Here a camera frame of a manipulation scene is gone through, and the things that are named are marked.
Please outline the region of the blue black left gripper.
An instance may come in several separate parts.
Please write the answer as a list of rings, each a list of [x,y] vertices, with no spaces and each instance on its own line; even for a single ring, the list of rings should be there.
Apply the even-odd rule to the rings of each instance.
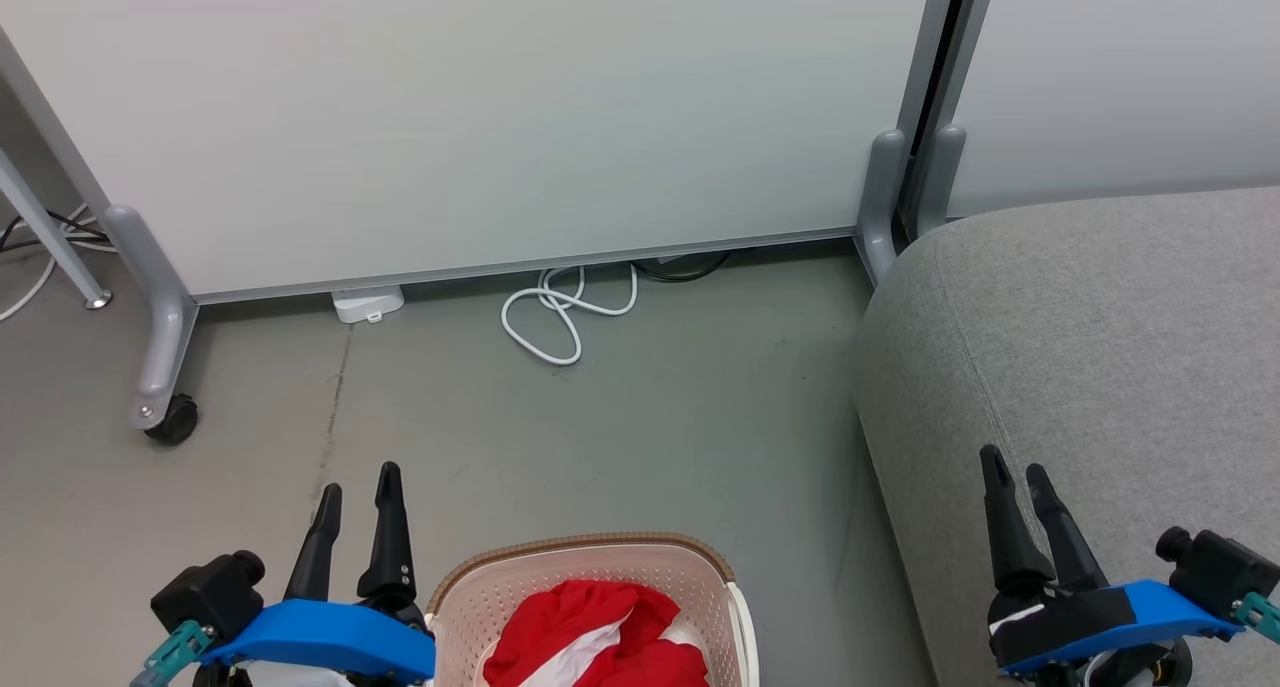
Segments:
[[[398,684],[433,679],[433,637],[376,612],[406,610],[417,597],[399,464],[381,464],[374,505],[378,518],[371,555],[357,582],[364,605],[326,603],[343,507],[342,487],[329,484],[291,572],[285,601],[265,608],[233,640],[211,647],[198,663],[274,661],[390,677]]]

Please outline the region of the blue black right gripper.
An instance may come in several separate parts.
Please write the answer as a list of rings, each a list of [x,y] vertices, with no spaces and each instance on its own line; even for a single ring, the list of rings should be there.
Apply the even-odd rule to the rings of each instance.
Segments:
[[[1052,663],[1181,637],[1231,640],[1245,631],[1152,580],[1108,587],[1043,464],[1027,468],[1030,503],[1048,539],[1053,568],[1039,551],[1018,504],[1014,475],[998,446],[980,449],[984,509],[995,587],[989,647],[1002,674],[1028,677]],[[1062,590],[1088,590],[1064,594]]]

